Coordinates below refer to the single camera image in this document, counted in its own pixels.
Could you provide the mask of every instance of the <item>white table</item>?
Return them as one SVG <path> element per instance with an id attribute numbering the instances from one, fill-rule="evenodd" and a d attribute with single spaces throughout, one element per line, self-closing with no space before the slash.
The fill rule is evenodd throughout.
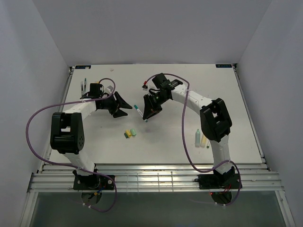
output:
<path id="1" fill-rule="evenodd" d="M 262 163 L 248 114 L 232 68 L 216 68 L 214 64 L 134 64 L 92 65 L 90 69 L 74 70 L 66 101 L 78 100 L 80 83 L 109 77 L 116 82 L 116 91 L 131 106 L 144 111 L 143 82 L 157 73 L 173 73 L 186 78 L 190 89 L 209 98 L 222 98 L 232 119 L 229 140 L 231 159 L 236 163 Z M 102 83 L 105 87 L 110 81 Z M 144 122 L 135 109 L 124 110 L 126 117 L 114 119 L 107 110 L 97 110 L 84 120 L 85 146 L 93 162 L 98 164 L 188 164 L 182 139 L 183 105 L 167 101 L 163 111 Z M 126 129 L 136 129 L 137 135 L 126 139 Z M 212 164 L 211 149 L 195 147 L 195 132 L 201 131 L 200 117 L 186 111 L 185 135 L 189 154 L 195 163 Z M 66 163 L 66 157 L 53 150 L 51 161 Z"/>

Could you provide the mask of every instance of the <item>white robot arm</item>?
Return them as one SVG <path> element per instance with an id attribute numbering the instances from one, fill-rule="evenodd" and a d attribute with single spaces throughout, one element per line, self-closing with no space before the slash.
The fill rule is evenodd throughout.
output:
<path id="1" fill-rule="evenodd" d="M 175 89 L 171 91 L 172 100 L 184 104 L 186 91 L 187 91 L 187 87 L 184 84 L 176 86 Z M 194 91 L 188 92 L 187 107 L 195 111 L 199 116 L 202 107 L 211 105 L 212 102 L 213 102 L 212 99 L 199 95 Z M 210 140 L 210 143 L 212 145 L 213 157 L 214 157 L 214 166 L 225 160 L 231 159 L 229 154 L 229 147 L 228 147 L 228 137 L 229 134 L 224 135 L 221 138 L 220 142 L 217 142 L 215 140 Z M 223 165 L 218 167 L 216 171 L 218 171 L 221 174 L 224 174 L 228 172 L 231 169 L 231 167 L 232 167 L 231 163 L 229 162 L 224 163 Z"/>
<path id="2" fill-rule="evenodd" d="M 82 184 L 83 187 L 79 188 L 80 185 L 76 183 L 74 184 L 75 190 L 93 189 L 102 182 L 100 176 L 81 171 L 81 169 L 97 171 L 96 164 L 89 159 L 85 150 L 82 150 L 85 142 L 84 119 L 99 109 L 108 110 L 114 118 L 127 116 L 127 113 L 120 108 L 132 109 L 117 92 L 114 93 L 114 96 L 109 96 L 112 90 L 111 86 L 104 90 L 101 84 L 90 84 L 89 92 L 82 97 L 82 103 L 64 112 L 55 112 L 52 116 L 51 147 L 67 157 L 72 165 L 78 167 L 73 171 L 77 179 L 75 182 L 79 181 L 78 184 Z"/>
<path id="3" fill-rule="evenodd" d="M 152 81 L 159 90 L 150 89 L 150 94 L 144 96 L 144 120 L 158 114 L 162 110 L 161 104 L 167 100 L 172 99 L 184 104 L 186 99 L 187 87 L 181 81 L 176 79 L 170 82 L 163 73 L 155 76 Z M 194 91 L 189 91 L 187 107 L 195 111 L 201 118 L 202 132 L 212 145 L 214 166 L 222 161 L 230 160 L 228 137 L 232 122 L 224 101 L 212 100 Z M 224 175 L 231 168 L 231 163 L 224 163 L 216 171 Z"/>

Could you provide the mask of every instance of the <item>purple cable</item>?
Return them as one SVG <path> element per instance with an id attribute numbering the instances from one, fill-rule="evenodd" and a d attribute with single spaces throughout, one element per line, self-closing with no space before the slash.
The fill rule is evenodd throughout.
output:
<path id="1" fill-rule="evenodd" d="M 213 168 L 207 169 L 207 170 L 200 170 L 200 169 L 198 169 L 198 168 L 194 165 L 194 163 L 193 163 L 192 160 L 190 159 L 190 156 L 189 156 L 189 153 L 188 153 L 188 150 L 187 150 L 187 146 L 186 146 L 186 142 L 185 142 L 185 133 L 184 133 L 185 110 L 186 110 L 186 106 L 187 106 L 187 100 L 188 100 L 188 93 L 189 93 L 189 85 L 190 85 L 190 83 L 189 83 L 186 79 L 184 79 L 184 78 L 182 78 L 182 77 L 179 77 L 179 76 L 177 76 L 177 75 L 174 75 L 174 74 L 164 73 L 164 75 L 177 77 L 177 78 L 179 78 L 179 79 L 181 79 L 181 80 L 183 80 L 184 82 L 187 83 L 186 96 L 185 96 L 184 107 L 183 107 L 183 112 L 182 112 L 182 125 L 181 125 L 181 131 L 182 131 L 182 142 L 183 142 L 183 147 L 184 147 L 185 154 L 186 154 L 186 156 L 187 156 L 187 159 L 188 159 L 190 165 L 191 165 L 196 171 L 198 171 L 198 172 L 200 172 L 200 173 L 203 173 L 203 174 L 204 174 L 204 173 L 209 173 L 209 172 L 215 170 L 216 168 L 220 167 L 221 165 L 223 165 L 224 163 L 227 163 L 227 162 L 230 162 L 230 163 L 232 163 L 232 164 L 235 166 L 235 168 L 236 168 L 236 170 L 237 170 L 237 172 L 238 172 L 238 174 L 239 174 L 239 188 L 238 188 L 238 191 L 237 191 L 237 194 L 236 194 L 235 198 L 234 198 L 231 202 L 225 204 L 225 206 L 232 205 L 232 204 L 236 201 L 236 199 L 238 198 L 238 196 L 239 196 L 239 194 L 240 194 L 240 189 L 241 189 L 241 176 L 240 176 L 240 171 L 239 171 L 237 165 L 236 165 L 233 161 L 231 161 L 231 160 L 225 160 L 225 161 L 223 161 L 223 162 L 217 164 L 217 165 L 214 166 Z M 153 76 L 151 76 L 151 77 L 149 77 L 149 78 L 146 80 L 146 82 L 148 82 L 150 79 L 152 79 L 152 78 L 155 77 L 155 76 L 157 76 L 157 74 L 156 74 L 156 75 L 153 75 Z"/>
<path id="2" fill-rule="evenodd" d="M 100 101 L 100 100 L 104 100 L 104 99 L 110 98 L 110 97 L 113 95 L 113 93 L 114 93 L 114 91 L 115 91 L 115 89 L 116 89 L 116 84 L 115 84 L 115 82 L 114 82 L 112 79 L 110 79 L 110 78 L 103 78 L 103 79 L 101 79 L 101 80 L 99 81 L 99 83 L 100 83 L 101 81 L 105 80 L 105 79 L 110 80 L 110 81 L 113 82 L 113 85 L 114 85 L 113 91 L 112 91 L 107 97 L 105 97 L 105 98 L 95 98 L 95 99 L 85 100 L 85 102 Z M 97 210 L 97 211 L 100 211 L 100 212 L 107 212 L 107 211 L 111 210 L 112 207 L 115 205 L 116 200 L 117 200 L 117 196 L 118 196 L 118 195 L 117 195 L 117 186 L 116 186 L 116 183 L 115 183 L 115 181 L 114 181 L 111 177 L 109 177 L 109 176 L 107 176 L 107 175 L 105 175 L 105 174 L 96 173 L 96 172 L 92 172 L 92 171 L 89 171 L 89 170 L 86 170 L 86 169 L 82 169 L 82 168 L 79 168 L 78 166 L 74 166 L 74 165 L 72 165 L 72 164 L 68 164 L 68 163 L 57 163 L 57 162 L 49 161 L 49 160 L 47 160 L 47 159 L 41 157 L 40 155 L 38 155 L 38 154 L 35 152 L 34 148 L 32 147 L 32 144 L 30 143 L 29 136 L 28 136 L 28 129 L 29 129 L 29 125 L 30 125 L 31 121 L 32 121 L 33 118 L 34 118 L 38 113 L 40 113 L 41 111 L 46 110 L 46 109 L 49 109 L 49 108 L 52 108 L 52 107 L 56 107 L 56 106 L 77 104 L 77 103 L 82 103 L 82 102 L 83 102 L 83 101 L 75 101 L 75 102 L 54 104 L 54 105 L 49 105 L 49 106 L 43 107 L 42 109 L 36 111 L 36 112 L 29 118 L 29 120 L 28 120 L 28 122 L 27 122 L 27 126 L 26 126 L 26 129 L 25 129 L 25 136 L 26 136 L 26 139 L 27 139 L 27 144 L 28 144 L 29 149 L 32 151 L 32 153 L 33 153 L 38 159 L 40 159 L 40 160 L 42 160 L 42 161 L 44 161 L 44 162 L 47 162 L 47 163 L 49 163 L 49 164 L 52 164 L 52 165 L 57 165 L 57 166 L 68 166 L 68 167 L 80 169 L 80 170 L 82 170 L 83 172 L 86 172 L 86 173 L 89 173 L 89 174 L 96 174 L 96 175 L 99 175 L 99 176 L 102 176 L 102 177 L 106 177 L 106 178 L 108 178 L 109 180 L 111 180 L 111 181 L 113 182 L 113 184 L 114 184 L 114 187 L 115 187 L 115 198 L 114 198 L 114 201 L 113 201 L 112 205 L 111 205 L 109 208 L 107 208 L 106 210 L 100 210 L 100 209 L 95 208 L 95 207 L 90 207 L 90 208 L 92 208 L 92 209 L 94 209 L 94 210 Z"/>

